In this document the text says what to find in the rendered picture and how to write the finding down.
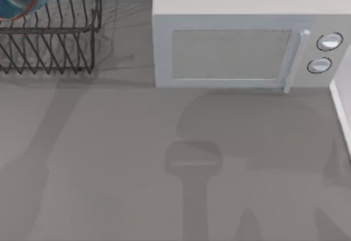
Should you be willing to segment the microwave oven door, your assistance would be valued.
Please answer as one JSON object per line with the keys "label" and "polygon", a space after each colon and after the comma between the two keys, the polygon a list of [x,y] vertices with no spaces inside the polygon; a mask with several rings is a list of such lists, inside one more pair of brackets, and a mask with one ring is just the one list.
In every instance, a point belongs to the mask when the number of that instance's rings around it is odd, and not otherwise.
{"label": "microwave oven door", "polygon": [[153,15],[159,88],[282,88],[313,19],[302,15]]}

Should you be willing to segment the pale microwave oven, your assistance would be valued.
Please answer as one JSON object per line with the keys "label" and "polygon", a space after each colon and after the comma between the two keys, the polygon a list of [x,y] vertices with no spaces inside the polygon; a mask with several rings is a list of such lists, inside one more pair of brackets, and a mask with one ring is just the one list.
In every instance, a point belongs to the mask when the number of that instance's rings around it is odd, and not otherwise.
{"label": "pale microwave oven", "polygon": [[[152,17],[159,14],[302,15],[312,18],[308,43],[291,89],[328,88],[351,46],[351,0],[152,0]],[[316,47],[318,38],[333,32],[343,36],[343,43],[332,51],[319,50]],[[323,57],[332,60],[331,68],[322,74],[309,73],[307,64]]]}

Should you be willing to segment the small white microwave knob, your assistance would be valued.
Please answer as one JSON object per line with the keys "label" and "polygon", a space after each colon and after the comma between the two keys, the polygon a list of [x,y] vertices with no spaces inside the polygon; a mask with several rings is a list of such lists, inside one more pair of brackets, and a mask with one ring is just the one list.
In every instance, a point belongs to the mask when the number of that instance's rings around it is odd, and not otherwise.
{"label": "small white microwave knob", "polygon": [[333,62],[331,59],[323,57],[320,59],[311,60],[307,64],[307,70],[311,74],[322,74],[328,71],[331,68],[332,64]]}

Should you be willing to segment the large white microwave knob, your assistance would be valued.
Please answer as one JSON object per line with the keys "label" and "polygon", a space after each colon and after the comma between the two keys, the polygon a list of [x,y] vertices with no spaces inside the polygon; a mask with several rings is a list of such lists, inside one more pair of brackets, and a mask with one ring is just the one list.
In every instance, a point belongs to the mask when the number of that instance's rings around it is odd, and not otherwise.
{"label": "large white microwave knob", "polygon": [[321,51],[332,51],[343,43],[343,36],[338,32],[322,35],[316,41],[316,47]]}

